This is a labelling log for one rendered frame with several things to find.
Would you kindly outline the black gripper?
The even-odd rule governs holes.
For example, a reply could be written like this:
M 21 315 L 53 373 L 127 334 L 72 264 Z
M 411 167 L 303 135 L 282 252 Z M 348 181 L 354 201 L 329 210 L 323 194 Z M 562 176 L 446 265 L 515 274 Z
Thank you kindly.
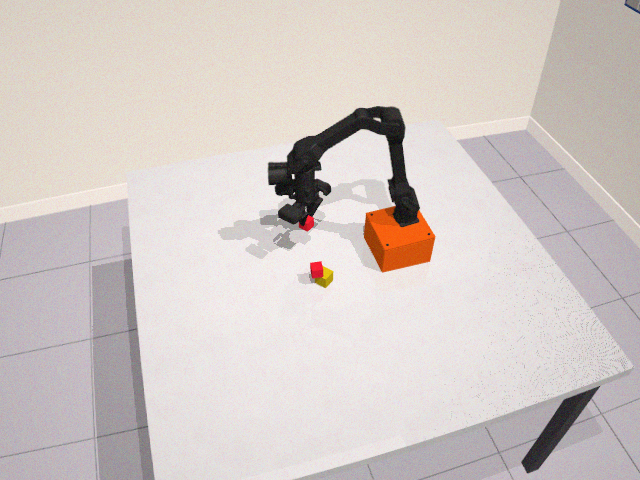
M 314 184 L 309 187 L 300 187 L 294 182 L 292 188 L 295 189 L 293 199 L 296 202 L 293 205 L 285 204 L 278 210 L 278 217 L 291 224 L 296 224 L 299 221 L 300 225 L 304 226 L 308 215 L 313 217 L 323 201 L 318 192 L 321 191 L 323 195 L 327 196 L 331 192 L 331 186 L 329 183 L 316 178 Z M 307 209 L 307 212 L 305 209 Z

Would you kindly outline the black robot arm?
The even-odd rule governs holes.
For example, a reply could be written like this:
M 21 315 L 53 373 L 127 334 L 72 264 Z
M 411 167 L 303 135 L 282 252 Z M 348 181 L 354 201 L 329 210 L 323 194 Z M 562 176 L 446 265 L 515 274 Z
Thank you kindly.
M 298 140 L 287 155 L 287 161 L 268 163 L 268 185 L 275 185 L 276 195 L 288 195 L 293 199 L 295 189 L 292 184 L 295 182 L 300 187 L 313 185 L 315 171 L 322 170 L 318 161 L 322 155 L 361 129 L 385 135 L 388 141 L 392 170 L 392 179 L 388 179 L 388 183 L 392 202 L 396 205 L 393 213 L 395 220 L 401 227 L 418 223 L 420 206 L 414 188 L 407 181 L 405 170 L 403 139 L 406 126 L 400 109 L 395 106 L 357 108 L 354 113 L 320 134 Z

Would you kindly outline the yellow cube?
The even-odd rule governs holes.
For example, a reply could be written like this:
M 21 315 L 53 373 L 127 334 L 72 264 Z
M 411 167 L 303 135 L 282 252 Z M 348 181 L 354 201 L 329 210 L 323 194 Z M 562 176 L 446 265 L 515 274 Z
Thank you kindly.
M 333 271 L 323 266 L 323 277 L 315 278 L 315 283 L 327 288 L 327 286 L 333 281 Z

